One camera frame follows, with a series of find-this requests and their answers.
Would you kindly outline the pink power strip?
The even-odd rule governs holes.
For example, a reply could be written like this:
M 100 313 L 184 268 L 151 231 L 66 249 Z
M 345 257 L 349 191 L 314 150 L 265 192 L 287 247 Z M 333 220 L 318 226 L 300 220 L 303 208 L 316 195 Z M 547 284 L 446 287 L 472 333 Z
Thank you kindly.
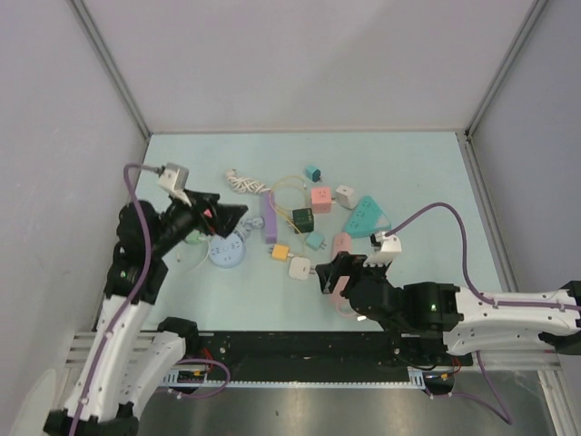
M 338 233 L 334 236 L 332 242 L 332 263 L 339 268 L 342 265 L 342 261 L 347 259 L 347 256 L 351 254 L 352 251 L 352 238 L 349 234 L 343 232 Z M 331 301 L 335 304 L 335 308 L 339 313 L 347 315 L 344 306 L 346 304 L 346 299 L 342 296 L 349 277 L 341 275 L 338 277 L 334 289 L 331 294 Z

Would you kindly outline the blue round socket base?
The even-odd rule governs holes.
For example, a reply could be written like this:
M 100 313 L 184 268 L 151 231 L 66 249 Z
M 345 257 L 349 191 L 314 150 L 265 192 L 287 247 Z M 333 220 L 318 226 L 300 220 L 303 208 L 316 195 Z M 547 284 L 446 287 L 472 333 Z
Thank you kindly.
M 214 237 L 209 245 L 209 258 L 218 267 L 231 269 L 240 264 L 245 255 L 243 239 L 237 233 L 228 237 Z

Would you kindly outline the green small adapter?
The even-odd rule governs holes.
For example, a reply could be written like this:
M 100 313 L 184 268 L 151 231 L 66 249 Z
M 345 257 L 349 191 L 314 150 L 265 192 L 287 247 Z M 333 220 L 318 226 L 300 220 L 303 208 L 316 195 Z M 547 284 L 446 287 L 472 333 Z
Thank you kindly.
M 205 236 L 199 231 L 193 231 L 184 238 L 187 244 L 200 244 L 205 241 Z

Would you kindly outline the purple socket block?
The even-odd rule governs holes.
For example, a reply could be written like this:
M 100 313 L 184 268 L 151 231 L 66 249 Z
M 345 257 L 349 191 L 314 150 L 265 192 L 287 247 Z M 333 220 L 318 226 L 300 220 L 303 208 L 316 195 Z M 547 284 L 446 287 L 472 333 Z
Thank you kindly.
M 270 191 L 262 194 L 261 207 L 262 218 L 264 219 L 264 237 L 268 244 L 275 244 L 277 242 L 277 214 L 271 205 Z

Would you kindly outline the white charger plug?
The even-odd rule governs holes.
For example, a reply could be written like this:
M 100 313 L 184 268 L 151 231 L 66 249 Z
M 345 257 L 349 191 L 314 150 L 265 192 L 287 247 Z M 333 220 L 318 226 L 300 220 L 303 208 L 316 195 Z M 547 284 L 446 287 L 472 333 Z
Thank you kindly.
M 300 256 L 291 258 L 288 270 L 288 275 L 291 277 L 291 279 L 306 281 L 315 274 L 315 267 L 312 265 L 309 258 Z

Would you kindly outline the teal power strip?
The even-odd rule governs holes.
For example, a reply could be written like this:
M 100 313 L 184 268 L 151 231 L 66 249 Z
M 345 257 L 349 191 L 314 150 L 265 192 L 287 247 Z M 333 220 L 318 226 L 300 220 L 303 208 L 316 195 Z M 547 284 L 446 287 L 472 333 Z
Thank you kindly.
M 389 231 L 391 221 L 370 195 L 364 195 L 343 227 L 351 238 L 365 238 L 376 232 Z

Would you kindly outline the dark green charger block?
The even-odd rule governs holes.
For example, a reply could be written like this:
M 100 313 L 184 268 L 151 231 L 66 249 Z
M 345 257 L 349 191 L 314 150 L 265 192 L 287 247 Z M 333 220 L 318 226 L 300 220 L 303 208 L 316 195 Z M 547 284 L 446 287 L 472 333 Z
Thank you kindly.
M 310 207 L 294 209 L 291 221 L 295 233 L 311 233 L 314 231 L 314 215 Z

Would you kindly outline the yellow plug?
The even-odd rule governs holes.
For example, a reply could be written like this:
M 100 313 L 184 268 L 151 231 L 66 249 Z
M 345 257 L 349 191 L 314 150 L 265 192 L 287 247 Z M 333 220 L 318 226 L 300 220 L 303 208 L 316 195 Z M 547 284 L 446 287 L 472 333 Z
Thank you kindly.
M 288 245 L 275 243 L 270 249 L 269 254 L 272 260 L 278 262 L 286 262 L 291 259 L 294 254 L 291 253 L 291 249 Z

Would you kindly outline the pink cube socket adapter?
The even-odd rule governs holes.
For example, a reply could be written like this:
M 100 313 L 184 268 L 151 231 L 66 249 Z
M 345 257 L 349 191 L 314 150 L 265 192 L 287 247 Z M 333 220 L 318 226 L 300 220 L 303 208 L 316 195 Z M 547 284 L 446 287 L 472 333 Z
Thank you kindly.
M 331 189 L 328 186 L 313 187 L 310 202 L 314 214 L 330 213 L 334 202 Z

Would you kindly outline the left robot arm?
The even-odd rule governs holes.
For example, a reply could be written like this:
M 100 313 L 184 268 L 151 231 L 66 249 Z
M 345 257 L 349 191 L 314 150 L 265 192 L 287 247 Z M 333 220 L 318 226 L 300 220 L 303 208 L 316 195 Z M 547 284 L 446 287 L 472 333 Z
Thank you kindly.
M 194 231 L 227 237 L 246 214 L 217 193 L 185 190 L 161 213 L 144 200 L 119 212 L 117 244 L 107 273 L 94 342 L 64 406 L 50 411 L 48 435 L 134 435 L 147 402 L 177 362 L 201 351 L 195 322 L 168 317 L 136 363 L 131 354 L 167 275 L 164 256 Z

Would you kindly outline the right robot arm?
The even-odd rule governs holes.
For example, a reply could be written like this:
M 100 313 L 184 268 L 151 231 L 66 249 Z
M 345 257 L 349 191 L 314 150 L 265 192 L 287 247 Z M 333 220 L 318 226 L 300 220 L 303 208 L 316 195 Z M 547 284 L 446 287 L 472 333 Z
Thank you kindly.
M 453 283 L 388 280 L 394 254 L 339 252 L 315 268 L 320 289 L 346 299 L 357 314 L 391 334 L 420 337 L 419 355 L 440 364 L 449 355 L 549 345 L 580 353 L 580 283 L 541 293 L 486 295 Z

